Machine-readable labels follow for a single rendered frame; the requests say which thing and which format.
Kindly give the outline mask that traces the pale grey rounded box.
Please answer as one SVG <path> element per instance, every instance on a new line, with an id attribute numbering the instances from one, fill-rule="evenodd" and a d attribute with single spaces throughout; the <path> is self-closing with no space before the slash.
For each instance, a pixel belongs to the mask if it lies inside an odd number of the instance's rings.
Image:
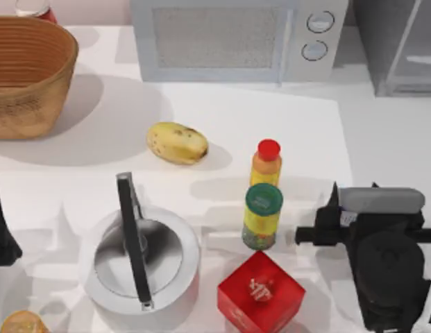
<path id="1" fill-rule="evenodd" d="M 339 204 L 355 213 L 415 214 L 425 205 L 425 196 L 406 187 L 347 187 L 339 189 Z"/>

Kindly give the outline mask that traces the red box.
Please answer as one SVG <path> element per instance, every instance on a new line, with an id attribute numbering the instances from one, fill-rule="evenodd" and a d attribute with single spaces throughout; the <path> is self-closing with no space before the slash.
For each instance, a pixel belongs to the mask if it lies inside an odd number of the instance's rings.
<path id="1" fill-rule="evenodd" d="M 305 289 L 262 251 L 217 287 L 218 310 L 241 333 L 280 333 L 304 297 Z"/>

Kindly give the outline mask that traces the yellow bread loaf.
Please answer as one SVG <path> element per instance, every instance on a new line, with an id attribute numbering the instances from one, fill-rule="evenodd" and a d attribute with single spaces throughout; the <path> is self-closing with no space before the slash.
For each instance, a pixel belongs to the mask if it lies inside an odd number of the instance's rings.
<path id="1" fill-rule="evenodd" d="M 209 151 L 204 135 L 175 122 L 158 122 L 146 134 L 146 143 L 157 157 L 173 164 L 193 165 Z"/>

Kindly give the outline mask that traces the red can with silver top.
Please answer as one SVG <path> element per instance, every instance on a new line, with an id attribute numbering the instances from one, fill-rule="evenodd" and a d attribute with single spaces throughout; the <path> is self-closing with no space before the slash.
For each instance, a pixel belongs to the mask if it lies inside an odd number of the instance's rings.
<path id="1" fill-rule="evenodd" d="M 19 17 L 34 17 L 58 23 L 50 0 L 15 0 L 15 13 Z"/>

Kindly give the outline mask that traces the pale microwave oven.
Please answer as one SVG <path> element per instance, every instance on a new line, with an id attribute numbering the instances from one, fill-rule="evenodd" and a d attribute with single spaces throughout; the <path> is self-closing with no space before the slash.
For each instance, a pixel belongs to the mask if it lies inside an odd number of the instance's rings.
<path id="1" fill-rule="evenodd" d="M 320 82 L 328 79 L 346 18 L 349 0 L 286 0 L 291 4 L 292 18 L 285 38 L 282 83 Z M 307 28 L 307 18 L 317 12 L 330 11 L 335 17 L 332 28 L 325 33 L 313 33 Z M 315 40 L 328 45 L 328 54 L 316 62 L 306 61 L 302 47 Z"/>

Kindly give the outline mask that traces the yellow bottle with green cap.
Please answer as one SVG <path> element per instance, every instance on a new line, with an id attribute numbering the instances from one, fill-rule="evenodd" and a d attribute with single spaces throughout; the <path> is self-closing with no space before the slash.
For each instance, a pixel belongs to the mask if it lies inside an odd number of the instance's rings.
<path id="1" fill-rule="evenodd" d="M 267 250 L 276 242 L 283 195 L 268 183 L 249 187 L 245 197 L 242 240 L 253 250 Z"/>

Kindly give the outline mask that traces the orange bottle with red cap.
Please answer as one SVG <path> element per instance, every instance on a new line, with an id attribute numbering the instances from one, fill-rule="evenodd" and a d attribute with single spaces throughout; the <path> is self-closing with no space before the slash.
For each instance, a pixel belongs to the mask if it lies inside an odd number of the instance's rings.
<path id="1" fill-rule="evenodd" d="M 278 187 L 281 168 L 279 143 L 273 139 L 263 139 L 257 145 L 252 159 L 249 185 L 267 183 Z"/>

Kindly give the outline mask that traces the round microwave knob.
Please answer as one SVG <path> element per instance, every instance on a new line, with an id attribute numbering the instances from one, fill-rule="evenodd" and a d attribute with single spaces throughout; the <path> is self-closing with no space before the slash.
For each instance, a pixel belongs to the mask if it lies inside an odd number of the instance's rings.
<path id="1" fill-rule="evenodd" d="M 313 33 L 325 33 L 332 28 L 334 23 L 334 15 L 327 10 L 313 13 L 307 18 L 307 28 Z"/>
<path id="2" fill-rule="evenodd" d="M 301 55 L 306 61 L 316 62 L 328 54 L 328 45 L 320 40 L 305 44 L 301 49 Z"/>

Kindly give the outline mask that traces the woven brown basket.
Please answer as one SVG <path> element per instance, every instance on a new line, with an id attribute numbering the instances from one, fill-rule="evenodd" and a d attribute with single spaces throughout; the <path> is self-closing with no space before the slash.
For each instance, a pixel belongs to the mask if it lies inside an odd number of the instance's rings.
<path id="1" fill-rule="evenodd" d="M 78 49 L 58 24 L 0 16 L 0 139 L 50 132 L 67 99 Z"/>

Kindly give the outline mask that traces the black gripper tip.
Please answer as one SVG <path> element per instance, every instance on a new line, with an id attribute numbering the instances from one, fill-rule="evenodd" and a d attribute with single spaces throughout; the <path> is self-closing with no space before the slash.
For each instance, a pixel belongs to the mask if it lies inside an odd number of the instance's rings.
<path id="1" fill-rule="evenodd" d="M 23 255 L 3 215 L 0 199 L 0 267 L 12 266 Z"/>

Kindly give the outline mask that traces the yellow round object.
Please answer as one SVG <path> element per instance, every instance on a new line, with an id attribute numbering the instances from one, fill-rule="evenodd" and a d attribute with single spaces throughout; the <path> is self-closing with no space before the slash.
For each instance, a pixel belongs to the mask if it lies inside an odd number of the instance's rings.
<path id="1" fill-rule="evenodd" d="M 39 315 L 22 310 L 9 315 L 1 325 L 0 333 L 51 333 Z"/>

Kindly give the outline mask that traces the grey cabinet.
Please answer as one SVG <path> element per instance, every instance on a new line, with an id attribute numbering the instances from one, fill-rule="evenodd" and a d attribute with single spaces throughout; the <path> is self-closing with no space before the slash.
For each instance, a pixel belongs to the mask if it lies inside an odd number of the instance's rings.
<path id="1" fill-rule="evenodd" d="M 376 96 L 431 97 L 431 0 L 353 0 Z"/>

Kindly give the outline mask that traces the pale microwave door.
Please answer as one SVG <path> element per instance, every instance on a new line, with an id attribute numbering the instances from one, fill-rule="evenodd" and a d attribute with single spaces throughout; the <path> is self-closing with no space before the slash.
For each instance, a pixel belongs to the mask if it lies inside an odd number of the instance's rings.
<path id="1" fill-rule="evenodd" d="M 282 81 L 286 0 L 130 0 L 130 14 L 145 81 Z"/>

